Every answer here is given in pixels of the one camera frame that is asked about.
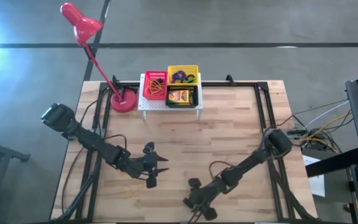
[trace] butcher block tabletop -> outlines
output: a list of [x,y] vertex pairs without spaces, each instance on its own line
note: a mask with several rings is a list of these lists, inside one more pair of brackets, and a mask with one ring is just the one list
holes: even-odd
[[[275,119],[280,124],[291,115],[284,82],[267,82]],[[85,108],[97,99],[99,84],[84,82],[76,110],[78,121]],[[129,113],[110,110],[107,136],[126,135],[131,157],[143,156],[144,145],[153,141],[155,151],[169,159],[168,162],[159,162],[158,168],[169,170],[158,175],[156,187],[147,189],[145,181],[132,179],[103,161],[94,222],[187,222],[192,213],[182,200],[190,193],[188,179],[197,177],[202,184],[208,184],[211,182],[208,172],[211,162],[219,160],[237,164],[257,148],[262,133],[253,88],[203,87],[203,100],[204,110],[199,121],[196,120],[195,111],[148,112],[147,119],[143,120],[136,110]],[[100,122],[103,120],[104,106],[105,103]],[[94,109],[95,105],[87,112],[84,128],[91,128]],[[292,127],[293,121],[289,121],[281,128]],[[121,138],[107,139],[106,142],[124,146]],[[70,141],[68,145],[51,218],[62,214],[63,184],[81,148],[77,141]],[[80,189],[85,157],[86,150],[82,150],[67,182],[64,208],[69,206]],[[284,161],[292,192],[302,206],[317,217],[300,148],[294,146]],[[224,164],[214,164],[212,172],[217,174],[225,167]],[[90,190],[85,198],[84,216],[88,211],[89,195]],[[285,217],[288,217],[281,191],[280,198]],[[218,213],[217,219],[212,222],[277,221],[267,163],[244,174],[232,192],[219,195],[211,206]],[[205,219],[201,217],[199,222],[205,222]]]

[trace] lamp base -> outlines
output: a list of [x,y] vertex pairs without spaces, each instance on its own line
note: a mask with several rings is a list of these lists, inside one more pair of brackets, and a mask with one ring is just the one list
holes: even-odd
[[135,92],[130,89],[125,89],[124,97],[121,102],[118,102],[114,95],[110,99],[111,107],[118,113],[126,113],[135,109],[137,104],[137,97]]

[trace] white shelf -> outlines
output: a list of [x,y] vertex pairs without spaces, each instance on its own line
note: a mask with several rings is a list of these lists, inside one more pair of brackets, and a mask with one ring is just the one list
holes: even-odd
[[198,106],[195,108],[169,108],[165,105],[165,100],[148,100],[143,97],[145,74],[140,75],[140,86],[139,86],[139,104],[137,110],[143,111],[144,118],[146,117],[147,111],[197,111],[197,118],[200,118],[200,110],[203,106],[203,89],[201,88],[201,74],[198,74]]

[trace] concrete floor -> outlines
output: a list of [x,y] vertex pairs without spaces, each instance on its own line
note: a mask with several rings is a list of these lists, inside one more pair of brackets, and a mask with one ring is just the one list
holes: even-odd
[[[0,0],[0,44],[75,43],[60,15],[64,1]],[[72,0],[99,19],[104,0]],[[358,42],[358,0],[112,0],[101,43]],[[99,49],[101,66],[121,80],[170,64],[197,64],[204,80],[284,80],[293,112],[346,98],[358,79],[358,48]],[[76,108],[87,58],[78,49],[0,49],[0,144],[31,153],[12,161],[0,190],[0,223],[49,218],[67,142],[40,122],[53,103]],[[93,70],[90,80],[102,80]],[[346,113],[343,106],[315,122]],[[326,108],[300,115],[307,123]],[[333,134],[358,146],[354,125]],[[341,204],[316,198],[320,218],[350,222]]]

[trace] yellow box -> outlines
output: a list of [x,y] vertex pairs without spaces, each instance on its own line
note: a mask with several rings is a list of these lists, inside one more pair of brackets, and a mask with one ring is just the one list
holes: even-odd
[[[193,82],[187,78],[194,76]],[[198,66],[197,65],[169,65],[168,66],[168,85],[197,85],[198,84]]]

